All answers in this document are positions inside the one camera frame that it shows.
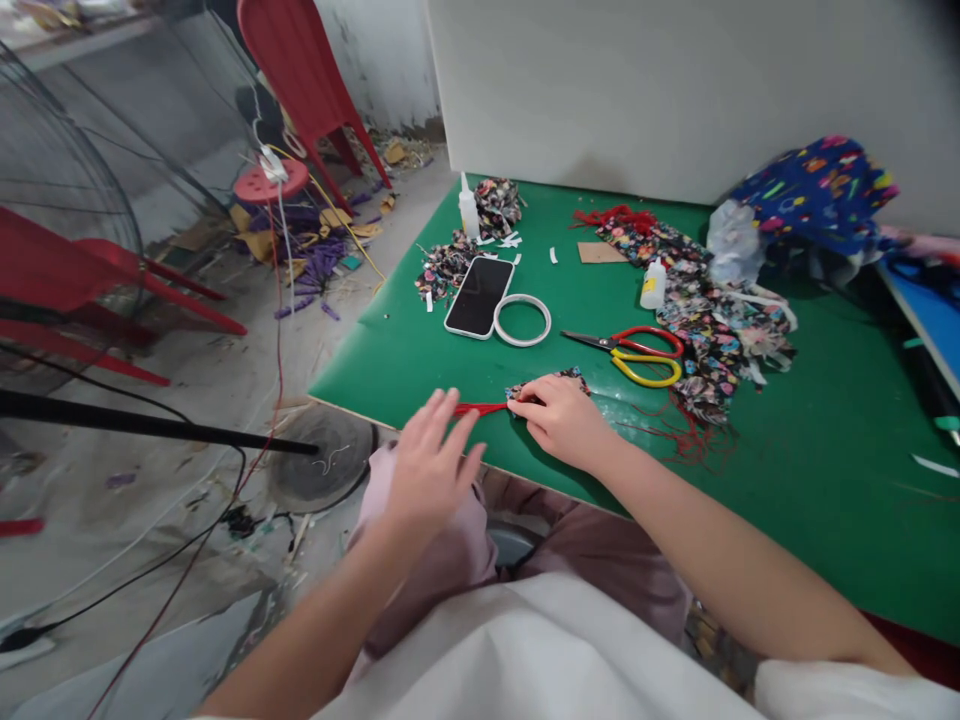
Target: scissor blade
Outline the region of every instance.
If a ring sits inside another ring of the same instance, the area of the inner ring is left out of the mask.
[[[571,340],[582,342],[584,345],[599,348],[600,350],[606,350],[607,352],[610,351],[610,345],[607,342],[608,338],[597,337],[596,335],[584,335],[583,333],[572,333],[566,330],[562,330],[560,334],[565,335]]]

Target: white glue bottle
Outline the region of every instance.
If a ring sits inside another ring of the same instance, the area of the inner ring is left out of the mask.
[[[656,310],[663,305],[663,295],[667,290],[667,269],[654,258],[647,265],[647,273],[643,276],[643,289],[640,291],[640,307],[647,310]]]
[[[471,240],[480,237],[480,213],[477,212],[477,198],[467,185],[467,174],[460,173],[460,217],[463,231]]]

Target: scissors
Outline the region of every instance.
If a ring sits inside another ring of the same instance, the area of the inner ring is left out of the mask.
[[[582,342],[584,345],[606,350],[613,356],[613,364],[620,368],[620,371],[624,375],[638,385],[643,385],[644,387],[669,387],[679,380],[680,375],[682,374],[680,363],[676,361],[676,358],[683,354],[683,343],[680,342],[680,338],[673,333],[669,333],[666,330],[661,330],[660,328],[644,325],[641,327],[624,330],[622,333],[617,333],[616,335],[611,335],[607,338],[596,337],[594,335],[581,335],[580,333],[567,332],[566,330],[564,330],[561,335],[565,335],[566,337],[576,340],[577,342]],[[640,343],[632,340],[627,340],[627,338],[631,335],[656,335],[657,337],[662,338],[670,343],[673,346],[673,350],[655,350],[654,348],[647,347],[646,345],[641,345]],[[620,348],[633,350],[634,352],[640,354],[631,355],[623,352]],[[631,370],[627,366],[628,362],[658,363],[662,365],[668,365],[673,370],[673,374],[666,379],[649,380],[645,377],[637,375],[633,370]]]

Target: pink pants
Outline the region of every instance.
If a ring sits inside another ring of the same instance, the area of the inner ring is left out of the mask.
[[[370,458],[370,483],[350,547],[386,508],[395,465],[391,447],[381,447]],[[447,598],[501,581],[494,567],[497,548],[486,532],[483,493],[477,485],[473,490],[384,609],[364,645],[369,660],[383,657]],[[522,481],[508,483],[496,505],[540,515],[552,525],[515,579],[573,573],[680,643],[690,591],[639,525]]]

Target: white phone case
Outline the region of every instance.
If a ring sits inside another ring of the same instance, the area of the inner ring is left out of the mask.
[[[484,260],[485,262],[502,262],[504,265],[510,266],[510,276],[507,278],[507,284],[504,285],[503,293],[500,295],[500,299],[502,300],[510,290],[510,283],[513,282],[513,272],[516,270],[516,266],[508,260],[501,260],[499,258],[485,258],[482,255],[477,255],[473,260],[470,261],[470,267],[467,268],[467,274],[463,277],[463,283],[460,285],[461,288],[467,284],[467,278],[470,277],[470,273],[473,272],[473,264],[477,260]],[[450,313],[452,313],[453,309],[457,306],[457,298],[459,297],[460,289],[458,288],[457,294],[453,298],[453,302],[450,304],[450,309],[447,311],[447,316],[443,319],[443,327],[447,330],[447,332],[452,332],[454,335],[465,335],[466,337],[472,337],[475,340],[489,340],[490,336],[493,335],[493,318],[490,318],[490,330],[487,331],[486,335],[478,335],[477,333],[472,333],[468,330],[460,330],[447,325],[447,321],[450,319]]]

